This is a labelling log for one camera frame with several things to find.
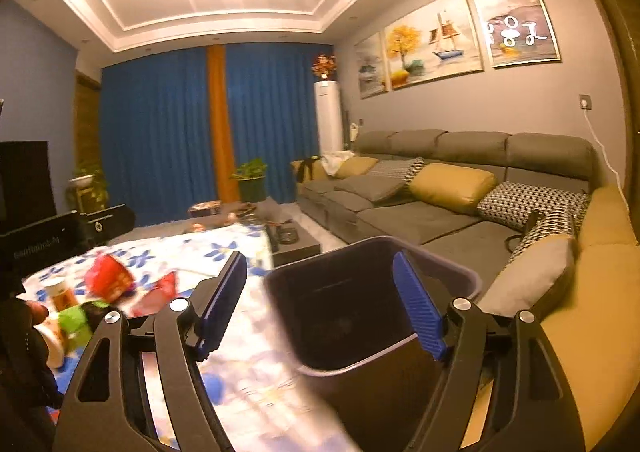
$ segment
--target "black trash bin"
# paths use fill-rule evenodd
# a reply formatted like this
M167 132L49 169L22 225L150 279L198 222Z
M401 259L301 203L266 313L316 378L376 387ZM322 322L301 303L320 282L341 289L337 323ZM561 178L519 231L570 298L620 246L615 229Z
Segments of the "black trash bin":
M441 370L421 349L393 282L393 257L402 250L452 296L478 294L477 273L388 236L279 267L266 278L294 367L364 452L404 450Z

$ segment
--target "yellow sofa armrest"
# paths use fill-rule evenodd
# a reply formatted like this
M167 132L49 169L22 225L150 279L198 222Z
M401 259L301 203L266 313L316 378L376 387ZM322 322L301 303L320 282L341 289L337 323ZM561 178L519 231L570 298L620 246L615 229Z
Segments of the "yellow sofa armrest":
M620 196L614 185L593 191L582 228L578 235L581 250L594 245L637 245L636 235Z
M302 164L301 159L297 159L296 161L291 162L290 165L291 165L291 169L293 170L294 177L298 175L298 169L300 168L301 164ZM324 172L324 167L322 166L322 162L319 159L316 159L316 161L314 161L313 169L314 169L314 177L313 177L314 180L329 179L329 176L326 174L326 172ZM305 183L310 179L311 177L309 176L309 170L305 169L305 175L302 183Z
M571 387L590 451L640 380L640 247L583 250L571 290L542 327ZM476 398L463 446L478 441L490 393L486 387Z

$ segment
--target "sectional sofa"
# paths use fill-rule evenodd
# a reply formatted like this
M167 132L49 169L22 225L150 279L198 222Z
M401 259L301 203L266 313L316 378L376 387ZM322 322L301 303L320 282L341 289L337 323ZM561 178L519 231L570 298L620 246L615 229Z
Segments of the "sectional sofa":
M599 187L596 157L583 139L537 133L372 131L354 150L378 160L425 158L428 163L490 171L515 182L592 193L577 236L575 268L567 292L543 320L574 394L587 450L632 450L640 391L640 250L625 203L613 186ZM293 162L298 168L300 162ZM382 203L339 190L339 180L313 165L298 183L303 212L351 243L393 235L475 270L480 297L511 257L505 242L519 232L416 201L399 193ZM490 389L481 392L465 444L479 438Z

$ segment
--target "green plant pot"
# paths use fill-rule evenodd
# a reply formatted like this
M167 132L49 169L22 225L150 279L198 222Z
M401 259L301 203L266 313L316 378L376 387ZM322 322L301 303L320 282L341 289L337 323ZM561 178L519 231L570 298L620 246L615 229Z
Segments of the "green plant pot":
M258 203L267 199L267 193L264 191L264 176L239 179L238 188L240 200L245 203Z

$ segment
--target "wall outlet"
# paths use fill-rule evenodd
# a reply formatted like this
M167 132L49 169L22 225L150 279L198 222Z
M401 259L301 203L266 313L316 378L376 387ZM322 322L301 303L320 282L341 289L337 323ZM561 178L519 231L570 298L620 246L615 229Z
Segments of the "wall outlet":
M580 109L591 110L591 95L580 95Z

